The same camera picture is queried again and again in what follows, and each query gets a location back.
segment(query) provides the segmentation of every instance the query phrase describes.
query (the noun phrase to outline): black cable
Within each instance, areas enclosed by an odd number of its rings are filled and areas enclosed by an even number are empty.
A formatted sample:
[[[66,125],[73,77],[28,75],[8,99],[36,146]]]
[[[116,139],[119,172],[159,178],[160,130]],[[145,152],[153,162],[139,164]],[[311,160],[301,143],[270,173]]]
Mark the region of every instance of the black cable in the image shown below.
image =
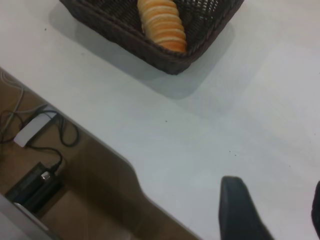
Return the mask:
[[[58,113],[57,111],[54,111],[54,110],[42,110],[42,107],[40,107],[39,109],[37,109],[30,117],[28,117],[25,121],[22,120],[22,118],[19,116],[19,114],[17,114],[16,112],[12,112],[12,111],[3,111],[2,113],[0,113],[0,123],[1,123],[1,120],[2,120],[2,115],[4,112],[8,112],[8,113],[12,113],[14,114],[15,117],[19,118],[20,122],[21,122],[21,125],[20,125],[20,130],[22,130],[28,123],[30,123],[34,118],[36,118],[38,115],[40,114],[46,114],[51,120],[54,120],[48,113],[55,113],[56,114],[56,119],[58,120],[58,124],[56,124],[57,128],[58,128],[58,132],[59,132],[59,139],[61,141],[61,144],[68,147],[68,148],[72,148],[74,146],[76,146],[79,141],[80,141],[80,132],[79,132],[79,129],[78,127],[72,123],[72,126],[75,130],[75,140],[72,141],[71,143],[67,143],[65,142],[64,140],[64,134],[65,134],[65,118],[60,114]],[[14,140],[15,137],[12,137],[12,138],[9,138],[7,140],[3,140],[4,138],[4,134],[1,134],[1,140],[0,140],[0,145],[1,144],[6,144],[6,143],[9,143],[11,141]],[[51,172],[51,173],[55,173],[60,165],[62,164],[63,162],[63,155],[61,154],[61,152],[59,152],[57,149],[55,148],[52,148],[52,147],[39,147],[39,146],[33,146],[31,145],[30,143],[27,143],[25,145],[26,148],[30,148],[30,149],[33,149],[33,150],[36,150],[36,151],[53,151],[55,152],[58,156],[59,156],[59,162],[57,162],[56,164],[54,164],[53,166],[51,166],[48,171]]]
[[[64,157],[62,156],[61,152],[59,152],[57,149],[52,148],[52,147],[41,147],[41,146],[32,146],[30,144],[26,144],[25,147],[36,150],[36,151],[53,151],[56,154],[58,154],[58,156],[60,157],[59,161],[54,164],[53,166],[51,166],[48,171],[52,174],[54,174],[58,168],[60,167],[60,165],[62,164]]]

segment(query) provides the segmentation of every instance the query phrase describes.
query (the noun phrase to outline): white power adapter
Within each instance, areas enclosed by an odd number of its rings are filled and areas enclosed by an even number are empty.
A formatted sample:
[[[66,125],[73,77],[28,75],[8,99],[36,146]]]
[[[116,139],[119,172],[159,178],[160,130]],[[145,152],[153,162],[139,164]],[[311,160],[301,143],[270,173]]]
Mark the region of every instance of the white power adapter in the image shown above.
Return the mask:
[[[55,111],[51,106],[47,106],[44,111]],[[32,119],[14,138],[16,144],[25,147],[26,144],[36,135],[45,125],[47,125],[57,114],[55,112],[41,113]]]

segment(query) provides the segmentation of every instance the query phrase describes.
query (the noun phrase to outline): white tabletop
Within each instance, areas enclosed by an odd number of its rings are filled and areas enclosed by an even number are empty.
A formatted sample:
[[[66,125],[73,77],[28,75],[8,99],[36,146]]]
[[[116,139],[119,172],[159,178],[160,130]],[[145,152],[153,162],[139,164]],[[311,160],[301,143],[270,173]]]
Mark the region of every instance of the white tabletop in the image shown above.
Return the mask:
[[[2,0],[0,66],[123,156],[146,196],[200,238],[220,238],[220,181],[233,175],[276,239],[318,239],[320,1],[246,0],[170,76],[57,0]]]

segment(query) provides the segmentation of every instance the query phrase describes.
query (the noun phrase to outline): wicker basket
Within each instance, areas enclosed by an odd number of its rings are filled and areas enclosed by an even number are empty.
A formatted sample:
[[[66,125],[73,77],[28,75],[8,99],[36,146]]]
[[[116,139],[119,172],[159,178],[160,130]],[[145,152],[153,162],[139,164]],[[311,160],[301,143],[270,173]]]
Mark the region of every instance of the wicker basket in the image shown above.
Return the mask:
[[[213,43],[244,0],[174,0],[187,52],[165,49],[142,31],[137,0],[60,0],[73,17],[106,39],[168,74],[179,74]]]

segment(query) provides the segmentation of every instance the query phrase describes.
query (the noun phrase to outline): cable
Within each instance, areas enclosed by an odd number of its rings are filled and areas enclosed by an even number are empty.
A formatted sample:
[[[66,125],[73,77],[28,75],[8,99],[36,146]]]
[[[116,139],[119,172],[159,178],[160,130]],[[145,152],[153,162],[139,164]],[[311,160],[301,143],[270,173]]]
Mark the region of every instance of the cable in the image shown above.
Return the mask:
[[[44,108],[48,106],[48,104],[41,104],[39,106],[36,106],[34,108],[30,108],[30,109],[26,109],[26,110],[21,110],[21,111],[15,111],[16,114],[30,114],[30,113],[34,113],[35,111]]]
[[[21,104],[21,102],[22,102],[22,99],[23,99],[23,97],[24,97],[24,93],[25,93],[25,89],[22,88],[22,89],[21,89],[20,96],[19,96],[19,99],[18,99],[18,102],[16,103],[16,105],[15,105],[15,107],[14,107],[14,110],[13,110],[14,113],[18,110],[18,108],[19,108],[19,106],[20,106],[20,104]],[[13,116],[14,116],[14,115],[13,115],[12,113],[10,113],[10,115],[9,115],[9,117],[8,117],[6,123],[5,123],[5,126],[4,126],[3,130],[1,130],[1,133],[2,133],[3,135],[6,134],[6,131],[7,131],[8,127],[9,127],[9,125],[11,124],[12,120],[13,120]]]
[[[19,127],[20,131],[24,128],[24,121],[23,121],[23,119],[22,119],[17,113],[15,113],[15,112],[13,112],[13,111],[9,111],[9,110],[5,110],[5,111],[3,111],[3,112],[0,113],[0,123],[1,123],[1,121],[2,121],[2,116],[3,116],[4,113],[12,114],[14,117],[17,117],[17,118],[20,120],[20,123],[21,123],[21,125],[20,125],[20,127]],[[4,140],[5,134],[2,133],[2,132],[0,132],[0,134],[1,134],[0,145],[10,143],[10,142],[12,142],[12,141],[15,139],[15,137],[11,137],[11,138],[8,138],[7,140]]]
[[[12,80],[8,80],[7,77],[6,77],[6,74],[3,71],[0,72],[0,79],[8,87],[11,87],[11,88],[14,88],[14,89],[18,89],[18,90],[22,89],[22,87],[20,85],[18,85],[18,86],[14,85],[14,84],[17,84],[16,82],[13,82]]]
[[[64,146],[66,146],[68,148],[72,148],[72,147],[76,146],[80,141],[79,129],[75,124],[72,123],[72,126],[73,126],[73,128],[75,130],[76,137],[75,137],[74,141],[72,141],[70,143],[65,142],[64,133],[65,133],[66,120],[57,111],[54,111],[54,110],[42,110],[42,107],[38,107],[38,108],[36,108],[34,114],[32,114],[30,117],[28,117],[26,120],[23,121],[23,119],[20,117],[20,115],[17,112],[6,110],[6,111],[3,111],[2,113],[0,113],[0,123],[1,123],[2,116],[3,116],[4,113],[9,113],[9,114],[11,113],[11,114],[13,114],[14,117],[17,117],[20,120],[20,122],[21,122],[21,125],[19,127],[20,130],[22,130],[29,122],[31,122],[34,118],[36,118],[40,114],[46,114],[50,119],[53,119],[51,116],[48,115],[48,113],[55,113],[56,114],[56,119],[58,121],[58,124],[56,126],[58,128],[59,139],[61,141],[61,144],[63,144]],[[6,143],[10,143],[11,141],[14,140],[14,138],[15,137],[11,137],[9,139],[4,140],[4,135],[2,135],[1,140],[0,140],[0,145],[1,144],[6,144]],[[34,146],[29,142],[25,145],[25,147],[33,149],[33,150],[36,150],[36,151],[53,151],[53,152],[55,152],[59,156],[59,161],[48,169],[48,171],[53,173],[53,174],[59,169],[60,165],[63,162],[63,159],[64,159],[63,155],[55,148]]]
[[[62,164],[64,157],[62,156],[61,152],[59,152],[57,149],[52,148],[52,147],[39,147],[39,146],[32,146],[30,144],[25,145],[27,148],[36,150],[36,151],[53,151],[59,156],[59,161],[51,166],[48,171],[52,174],[55,174],[55,172],[59,169],[60,165]]]

